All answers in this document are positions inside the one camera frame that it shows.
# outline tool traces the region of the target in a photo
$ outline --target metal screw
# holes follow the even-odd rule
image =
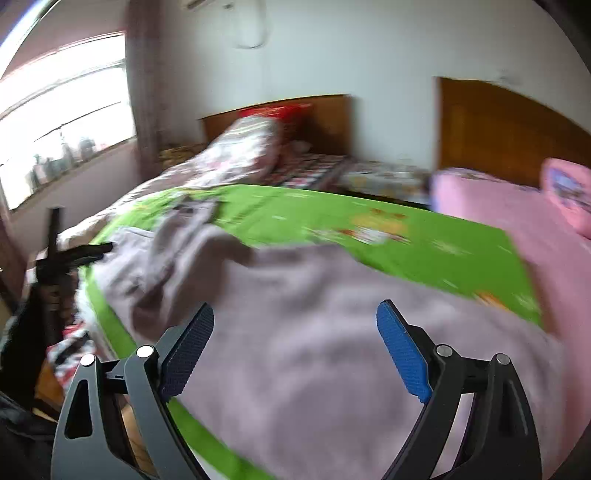
[[[80,365],[83,367],[89,367],[95,361],[95,356],[92,353],[87,353],[80,359]]]
[[[436,351],[439,356],[451,356],[453,354],[453,348],[449,345],[439,345]]]
[[[496,361],[499,362],[501,365],[509,365],[511,363],[511,359],[508,355],[504,353],[499,353],[496,356]]]
[[[144,345],[138,348],[137,355],[140,358],[148,358],[154,352],[154,347],[151,345]]]

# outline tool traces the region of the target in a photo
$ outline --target window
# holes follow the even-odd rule
[[[20,67],[0,81],[0,183],[8,207],[133,135],[123,35]]]

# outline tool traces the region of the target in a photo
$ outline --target pink bedsheet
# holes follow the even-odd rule
[[[544,329],[566,347],[566,455],[591,419],[591,241],[543,194],[512,183],[440,173],[433,200],[440,213],[505,230],[527,262]]]

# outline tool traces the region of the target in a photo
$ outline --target green bedsheet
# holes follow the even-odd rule
[[[178,200],[218,197],[215,224],[252,246],[328,240],[360,262],[454,294],[497,304],[540,324],[525,269],[502,230],[390,203],[330,193],[234,185],[204,191],[173,189],[140,201],[113,220],[94,242],[120,226],[150,230]],[[107,340],[121,358],[135,344],[86,271],[86,292]],[[187,443],[232,480],[270,479],[217,441],[176,400],[170,411]]]

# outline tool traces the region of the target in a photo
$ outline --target wooden headboard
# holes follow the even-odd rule
[[[292,98],[252,105],[277,106],[291,103],[312,104],[309,117],[296,133],[297,140],[312,144],[312,151],[329,155],[347,155],[351,146],[351,97],[349,95],[321,95]],[[207,141],[215,140],[234,121],[243,108],[202,118]]]
[[[591,167],[591,135],[554,110],[478,80],[439,78],[439,90],[439,168],[537,187],[546,158]]]

